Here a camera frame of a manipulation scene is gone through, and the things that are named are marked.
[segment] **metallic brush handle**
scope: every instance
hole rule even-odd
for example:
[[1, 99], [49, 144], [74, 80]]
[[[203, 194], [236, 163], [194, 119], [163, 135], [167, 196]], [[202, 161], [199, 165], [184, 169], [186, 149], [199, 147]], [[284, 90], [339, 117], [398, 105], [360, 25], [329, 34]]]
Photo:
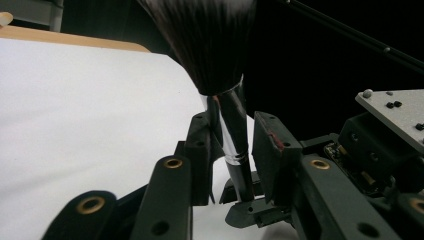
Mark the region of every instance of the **metallic brush handle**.
[[243, 81], [213, 96], [201, 95], [210, 127], [220, 143], [239, 201], [254, 199], [249, 164]]

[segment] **brush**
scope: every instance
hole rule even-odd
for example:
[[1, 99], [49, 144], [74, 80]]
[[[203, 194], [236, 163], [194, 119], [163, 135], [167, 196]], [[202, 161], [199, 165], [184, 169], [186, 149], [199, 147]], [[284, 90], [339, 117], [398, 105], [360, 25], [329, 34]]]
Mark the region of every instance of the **brush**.
[[138, 0], [199, 91], [240, 202], [254, 199], [243, 90], [256, 0]]

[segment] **white table surface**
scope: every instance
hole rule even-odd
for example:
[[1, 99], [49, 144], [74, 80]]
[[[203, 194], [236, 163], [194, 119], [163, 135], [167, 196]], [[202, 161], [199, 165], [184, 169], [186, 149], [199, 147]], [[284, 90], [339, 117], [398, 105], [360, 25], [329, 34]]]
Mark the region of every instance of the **white table surface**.
[[[0, 38], [0, 239], [41, 239], [86, 191], [121, 198], [147, 184], [202, 111], [194, 84], [165, 55]], [[217, 200], [228, 179], [220, 159]], [[194, 207], [193, 239], [297, 239], [284, 222], [230, 227], [230, 207]]]

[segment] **black bristles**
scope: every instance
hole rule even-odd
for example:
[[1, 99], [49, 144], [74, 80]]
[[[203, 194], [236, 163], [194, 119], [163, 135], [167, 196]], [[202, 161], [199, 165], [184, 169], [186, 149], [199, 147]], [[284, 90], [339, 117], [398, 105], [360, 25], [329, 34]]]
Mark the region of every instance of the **black bristles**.
[[241, 81], [256, 0], [138, 1], [200, 94], [220, 94]]

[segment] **silver ferrule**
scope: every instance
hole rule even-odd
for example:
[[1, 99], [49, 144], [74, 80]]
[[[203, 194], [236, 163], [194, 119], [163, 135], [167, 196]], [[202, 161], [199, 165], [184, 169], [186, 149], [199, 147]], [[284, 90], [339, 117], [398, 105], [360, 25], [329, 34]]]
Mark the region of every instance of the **silver ferrule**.
[[248, 161], [246, 106], [243, 81], [213, 96], [201, 95], [210, 127], [231, 165]]

